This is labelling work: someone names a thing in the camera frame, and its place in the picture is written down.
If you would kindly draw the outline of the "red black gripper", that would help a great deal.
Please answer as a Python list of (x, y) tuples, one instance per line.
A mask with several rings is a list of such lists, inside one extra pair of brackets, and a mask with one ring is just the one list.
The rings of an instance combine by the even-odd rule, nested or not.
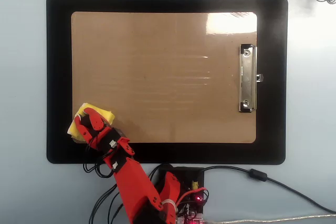
[[(118, 129), (114, 127), (105, 127), (104, 119), (93, 108), (85, 108), (84, 116), (77, 115), (74, 119), (79, 138), (85, 142), (90, 142), (90, 147), (98, 152), (107, 155), (116, 151), (123, 144), (128, 144), (129, 139)], [(90, 132), (99, 132), (92, 139)]]

